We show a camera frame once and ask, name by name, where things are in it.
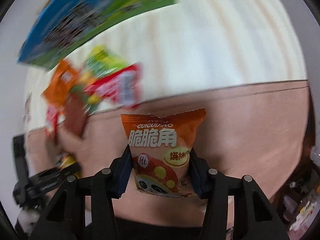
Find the metal pin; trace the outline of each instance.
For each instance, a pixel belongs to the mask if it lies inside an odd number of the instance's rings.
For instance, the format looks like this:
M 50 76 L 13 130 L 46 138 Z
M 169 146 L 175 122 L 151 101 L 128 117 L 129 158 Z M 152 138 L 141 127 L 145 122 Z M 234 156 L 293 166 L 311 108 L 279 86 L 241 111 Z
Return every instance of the metal pin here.
M 76 179 L 76 176 L 74 176 L 74 175 L 71 175 L 71 176 L 67 177 L 67 181 L 68 182 L 73 182 L 73 181 L 75 181 L 75 179 Z
M 101 172 L 102 172 L 102 174 L 107 175 L 107 174 L 111 173 L 111 170 L 109 168 L 105 168 Z
M 209 169 L 209 173 L 211 175 L 217 175 L 218 174 L 218 171 L 216 169 Z
M 249 176 L 249 175 L 245 175 L 244 176 L 244 180 L 247 181 L 247 182 L 250 182 L 250 181 L 252 181 L 252 177 Z

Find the yellow oval label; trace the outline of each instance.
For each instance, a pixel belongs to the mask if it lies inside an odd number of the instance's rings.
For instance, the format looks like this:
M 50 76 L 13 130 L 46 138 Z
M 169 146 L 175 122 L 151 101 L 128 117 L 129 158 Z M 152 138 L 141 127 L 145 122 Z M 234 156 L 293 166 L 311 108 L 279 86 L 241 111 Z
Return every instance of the yellow oval label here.
M 190 158 L 190 149 L 187 147 L 175 147 L 164 154 L 164 163 L 171 167 L 182 167 Z

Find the white circle logo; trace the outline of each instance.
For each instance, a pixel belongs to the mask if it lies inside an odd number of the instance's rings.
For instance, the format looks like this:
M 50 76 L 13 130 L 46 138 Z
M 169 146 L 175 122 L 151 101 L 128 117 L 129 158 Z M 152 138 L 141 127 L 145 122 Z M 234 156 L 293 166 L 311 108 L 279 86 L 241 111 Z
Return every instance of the white circle logo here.
M 138 163 L 142 168 L 146 168 L 149 163 L 148 157 L 144 154 L 140 154 L 138 157 Z

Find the pink leather mat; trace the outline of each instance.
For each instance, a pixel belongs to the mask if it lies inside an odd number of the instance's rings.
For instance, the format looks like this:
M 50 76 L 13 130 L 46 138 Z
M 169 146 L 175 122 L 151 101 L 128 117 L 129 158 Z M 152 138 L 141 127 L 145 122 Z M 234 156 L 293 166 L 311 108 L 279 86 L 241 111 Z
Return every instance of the pink leather mat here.
M 120 114 L 159 116 L 204 107 L 207 117 L 198 129 L 194 148 L 212 168 L 228 176 L 253 176 L 271 198 L 297 166 L 308 116 L 308 82 L 277 82 L 191 93 L 145 102 L 134 111 L 118 109 L 88 119 L 83 139 L 59 129 L 59 140 L 74 153 L 83 176 L 94 175 L 121 156 L 127 145 Z M 36 172 L 51 168 L 44 129 L 29 133 L 29 158 Z M 173 199 L 138 192 L 133 178 L 120 200 L 113 200 L 116 216 L 143 223 L 201 226 L 205 202 Z M 228 227 L 233 224 L 229 205 Z

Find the orange package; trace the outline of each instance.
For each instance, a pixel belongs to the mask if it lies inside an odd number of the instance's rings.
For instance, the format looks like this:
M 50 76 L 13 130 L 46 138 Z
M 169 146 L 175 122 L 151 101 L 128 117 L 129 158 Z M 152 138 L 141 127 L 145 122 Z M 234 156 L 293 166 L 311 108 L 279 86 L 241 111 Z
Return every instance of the orange package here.
M 188 176 L 189 153 L 205 114 L 201 108 L 165 117 L 121 115 L 139 191 L 174 198 L 196 196 Z
M 70 89 L 76 84 L 78 72 L 66 60 L 60 61 L 48 88 L 42 93 L 48 104 L 63 111 Z

